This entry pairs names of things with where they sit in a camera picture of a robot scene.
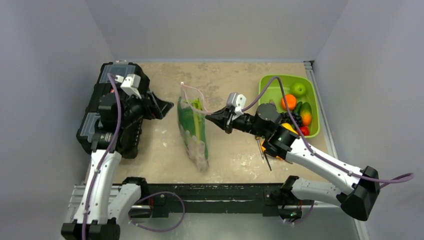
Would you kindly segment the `clear zip top bag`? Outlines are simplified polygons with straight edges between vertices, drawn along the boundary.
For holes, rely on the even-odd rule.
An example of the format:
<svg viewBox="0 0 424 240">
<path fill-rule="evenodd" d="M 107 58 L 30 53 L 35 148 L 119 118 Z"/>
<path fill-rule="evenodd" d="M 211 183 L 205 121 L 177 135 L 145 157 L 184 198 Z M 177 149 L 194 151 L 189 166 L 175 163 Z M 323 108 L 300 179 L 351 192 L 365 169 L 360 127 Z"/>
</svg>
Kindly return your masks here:
<svg viewBox="0 0 424 240">
<path fill-rule="evenodd" d="M 181 82 L 180 97 L 177 101 L 178 128 L 189 159 L 201 172 L 209 169 L 210 134 L 206 121 L 209 113 L 203 93 Z"/>
</svg>

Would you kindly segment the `green toy bok choy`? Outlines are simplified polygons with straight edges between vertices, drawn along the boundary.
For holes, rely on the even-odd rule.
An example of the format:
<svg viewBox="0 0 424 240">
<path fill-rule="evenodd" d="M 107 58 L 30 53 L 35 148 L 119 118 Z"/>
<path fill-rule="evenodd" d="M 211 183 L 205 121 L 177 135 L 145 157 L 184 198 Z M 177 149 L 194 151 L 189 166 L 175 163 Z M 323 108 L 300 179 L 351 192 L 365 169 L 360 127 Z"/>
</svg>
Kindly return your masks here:
<svg viewBox="0 0 424 240">
<path fill-rule="evenodd" d="M 197 138 L 205 142 L 208 151 L 207 144 L 207 132 L 204 111 L 204 106 L 199 98 L 186 100 L 180 96 L 177 103 L 177 122 L 180 131 L 180 135 L 185 145 L 184 132 L 188 130 L 191 135 L 195 135 Z"/>
</svg>

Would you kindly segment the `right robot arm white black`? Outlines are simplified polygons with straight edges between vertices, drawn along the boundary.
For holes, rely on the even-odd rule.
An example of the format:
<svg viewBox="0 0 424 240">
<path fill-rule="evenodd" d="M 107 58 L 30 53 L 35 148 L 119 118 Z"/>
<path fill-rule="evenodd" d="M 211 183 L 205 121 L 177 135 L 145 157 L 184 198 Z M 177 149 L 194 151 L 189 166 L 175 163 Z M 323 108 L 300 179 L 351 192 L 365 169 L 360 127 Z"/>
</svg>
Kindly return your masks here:
<svg viewBox="0 0 424 240">
<path fill-rule="evenodd" d="M 297 179 L 281 189 L 280 196 L 288 204 L 307 199 L 339 206 L 348 216 L 367 221 L 381 187 L 376 181 L 378 171 L 360 168 L 340 161 L 304 142 L 300 135 L 281 125 L 282 115 L 271 103 L 259 105 L 255 115 L 236 116 L 235 107 L 223 109 L 205 117 L 227 134 L 239 130 L 264 139 L 265 152 L 272 157 L 299 164 L 328 181 L 323 189 L 306 190 L 307 183 Z"/>
</svg>

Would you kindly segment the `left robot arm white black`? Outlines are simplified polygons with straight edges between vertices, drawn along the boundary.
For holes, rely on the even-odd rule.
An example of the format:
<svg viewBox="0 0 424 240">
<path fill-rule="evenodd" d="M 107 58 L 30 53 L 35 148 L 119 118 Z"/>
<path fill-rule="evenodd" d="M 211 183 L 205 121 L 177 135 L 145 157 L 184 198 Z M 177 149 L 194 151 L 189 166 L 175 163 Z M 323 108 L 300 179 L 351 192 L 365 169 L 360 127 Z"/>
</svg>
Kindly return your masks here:
<svg viewBox="0 0 424 240">
<path fill-rule="evenodd" d="M 138 97 L 119 97 L 117 90 L 99 98 L 97 111 L 101 127 L 91 139 L 91 161 L 87 184 L 71 222 L 61 227 L 66 240 L 118 240 L 121 223 L 129 218 L 134 203 L 149 199 L 146 180 L 128 177 L 111 199 L 113 180 L 122 158 L 138 154 L 141 124 L 161 120 L 174 104 L 159 99 L 153 92 Z"/>
</svg>

